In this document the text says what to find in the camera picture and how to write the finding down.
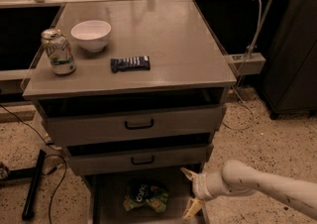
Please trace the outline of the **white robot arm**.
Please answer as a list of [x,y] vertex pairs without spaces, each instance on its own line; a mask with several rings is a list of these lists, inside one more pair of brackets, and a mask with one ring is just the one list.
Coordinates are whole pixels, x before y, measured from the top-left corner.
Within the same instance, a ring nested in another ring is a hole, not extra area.
[[305,180],[262,172],[236,160],[225,162],[215,172],[196,173],[180,169],[192,182],[194,197],[183,213],[191,219],[207,201],[219,196],[244,196],[259,191],[312,219],[317,219],[317,184]]

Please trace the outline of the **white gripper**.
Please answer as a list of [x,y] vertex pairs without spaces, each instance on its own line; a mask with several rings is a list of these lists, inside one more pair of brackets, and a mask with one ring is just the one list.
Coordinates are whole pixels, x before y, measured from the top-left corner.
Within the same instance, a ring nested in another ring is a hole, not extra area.
[[197,174],[187,168],[181,168],[180,170],[192,181],[193,193],[198,198],[189,198],[187,207],[182,215],[184,220],[193,218],[203,208],[203,201],[215,199],[228,192],[228,185],[224,182],[219,171]]

